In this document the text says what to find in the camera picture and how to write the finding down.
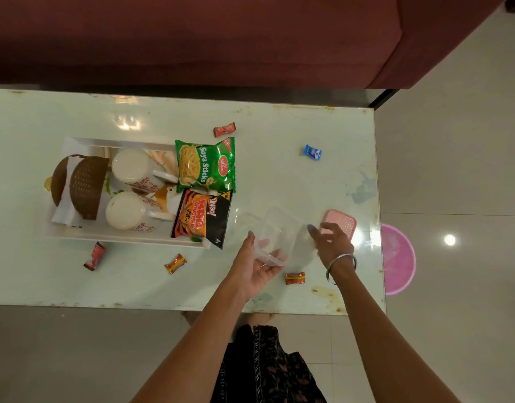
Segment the pink container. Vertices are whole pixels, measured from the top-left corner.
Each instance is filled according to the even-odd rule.
[[[384,289],[387,296],[403,291],[416,272],[416,254],[408,237],[388,224],[381,225]]]

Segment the maroon sofa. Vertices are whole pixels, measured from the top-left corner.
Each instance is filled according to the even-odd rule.
[[[504,0],[0,0],[0,84],[407,88]]]

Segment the white cup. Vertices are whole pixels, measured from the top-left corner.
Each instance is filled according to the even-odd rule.
[[[158,229],[162,220],[174,220],[171,213],[162,212],[153,199],[134,192],[121,192],[106,206],[106,221],[116,229],[150,232]]]
[[[121,182],[146,192],[156,192],[162,188],[162,179],[178,182],[175,175],[167,173],[158,162],[139,148],[120,151],[112,160],[112,173]]]

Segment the person's right hand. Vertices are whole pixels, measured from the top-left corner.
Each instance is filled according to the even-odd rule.
[[[337,223],[323,222],[321,223],[321,227],[331,230],[332,233],[321,234],[312,224],[308,225],[308,232],[315,241],[321,262],[323,262],[323,265],[328,269],[332,261],[339,255],[344,253],[352,254],[354,247]]]

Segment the black skirt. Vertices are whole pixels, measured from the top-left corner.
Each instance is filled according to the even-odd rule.
[[[228,344],[212,403],[255,402],[326,403],[311,372],[298,352],[285,353],[278,330],[250,325],[237,330]]]

